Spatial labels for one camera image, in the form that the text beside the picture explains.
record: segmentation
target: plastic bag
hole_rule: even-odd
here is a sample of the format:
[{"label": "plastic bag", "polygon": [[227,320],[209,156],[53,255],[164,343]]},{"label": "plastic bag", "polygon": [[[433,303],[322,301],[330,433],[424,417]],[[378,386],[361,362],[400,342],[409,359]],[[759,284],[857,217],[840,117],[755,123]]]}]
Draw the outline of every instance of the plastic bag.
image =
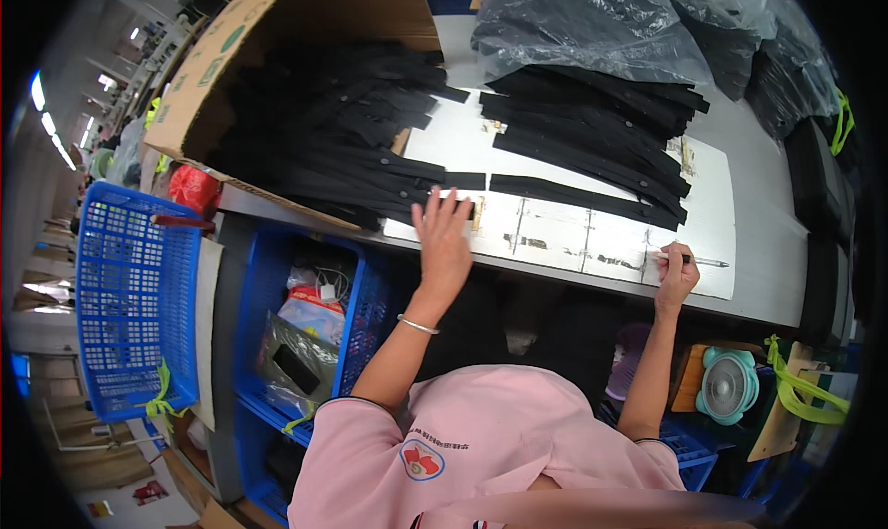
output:
[{"label": "plastic bag", "polygon": [[206,217],[207,208],[216,209],[222,196],[222,183],[194,167],[182,165],[170,177],[170,198]]},{"label": "plastic bag", "polygon": [[762,128],[783,139],[810,116],[839,111],[838,88],[826,52],[805,13],[792,0],[768,0],[777,35],[753,57],[746,100]]},{"label": "plastic bag", "polygon": [[337,301],[324,303],[314,286],[295,286],[278,316],[309,335],[339,349],[345,330],[345,313]]},{"label": "plastic bag", "polygon": [[485,80],[561,65],[636,81],[712,80],[670,0],[483,0],[472,47]]},{"label": "plastic bag", "polygon": [[[294,358],[301,363],[301,368],[307,370],[305,377],[312,378],[313,375],[317,380],[314,389],[303,390],[285,372],[288,369],[293,373]],[[259,376],[265,380],[267,396],[273,406],[284,411],[294,408],[298,416],[297,412],[289,412],[294,418],[310,415],[330,398],[338,361],[339,351],[336,348],[268,312],[259,353]]]},{"label": "plastic bag", "polygon": [[139,163],[139,143],[145,115],[130,121],[120,133],[120,144],[114,151],[114,162],[108,167],[105,181],[113,185],[139,190],[142,166]]},{"label": "plastic bag", "polygon": [[768,0],[672,0],[706,57],[716,85],[738,101],[752,75],[752,56],[776,35]]},{"label": "plastic bag", "polygon": [[287,277],[287,290],[293,287],[314,287],[318,281],[315,270],[306,267],[293,266],[290,268],[290,276]]}]

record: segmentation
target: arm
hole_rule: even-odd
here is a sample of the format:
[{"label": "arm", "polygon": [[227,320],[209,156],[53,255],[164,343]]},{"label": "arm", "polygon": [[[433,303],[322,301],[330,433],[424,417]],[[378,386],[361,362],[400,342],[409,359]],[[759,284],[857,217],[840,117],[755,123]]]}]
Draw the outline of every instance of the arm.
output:
[{"label": "arm", "polygon": [[682,262],[682,254],[691,255],[688,246],[672,242],[662,251],[669,253],[669,260],[658,260],[660,289],[654,295],[654,326],[632,378],[620,421],[616,424],[616,430],[630,440],[660,437],[660,421],[669,394],[678,313],[681,304],[700,280],[697,266]]},{"label": "arm", "polygon": [[[472,268],[469,243],[463,226],[472,211],[472,202],[456,206],[456,189],[447,200],[439,199],[435,186],[425,205],[425,216],[413,205],[413,225],[422,246],[423,278],[404,312],[404,318],[417,325],[434,328],[450,308]],[[407,395],[423,362],[431,335],[406,323],[398,323],[361,372],[351,395],[371,400],[395,412]]]}]

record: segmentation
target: small fan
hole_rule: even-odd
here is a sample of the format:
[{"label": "small fan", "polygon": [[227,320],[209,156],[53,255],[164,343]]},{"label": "small fan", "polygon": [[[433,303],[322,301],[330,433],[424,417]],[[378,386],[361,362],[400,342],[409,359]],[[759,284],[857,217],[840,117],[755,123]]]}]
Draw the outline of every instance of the small fan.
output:
[{"label": "small fan", "polygon": [[697,411],[717,424],[733,425],[759,397],[759,378],[752,353],[708,348],[703,354],[703,388],[697,392]]}]

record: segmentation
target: logo on shirt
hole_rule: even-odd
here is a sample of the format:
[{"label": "logo on shirt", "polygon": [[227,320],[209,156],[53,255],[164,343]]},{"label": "logo on shirt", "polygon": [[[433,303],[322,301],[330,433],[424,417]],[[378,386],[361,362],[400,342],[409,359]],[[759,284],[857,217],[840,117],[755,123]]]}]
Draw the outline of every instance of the logo on shirt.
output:
[{"label": "logo on shirt", "polygon": [[400,454],[407,476],[414,481],[435,479],[444,470],[444,458],[415,438],[401,445]]}]

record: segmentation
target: silver bracelet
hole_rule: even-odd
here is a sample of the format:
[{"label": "silver bracelet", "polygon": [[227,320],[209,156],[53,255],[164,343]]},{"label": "silver bracelet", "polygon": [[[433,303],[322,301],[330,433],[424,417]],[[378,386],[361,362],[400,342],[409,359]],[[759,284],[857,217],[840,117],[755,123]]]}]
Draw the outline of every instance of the silver bracelet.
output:
[{"label": "silver bracelet", "polygon": [[427,326],[417,325],[413,321],[406,320],[404,318],[403,313],[398,314],[398,321],[401,321],[402,323],[404,323],[406,325],[410,325],[410,326],[416,328],[416,330],[421,330],[424,333],[427,333],[429,335],[437,335],[438,333],[440,333],[440,330],[438,330],[437,328],[428,328]]}]

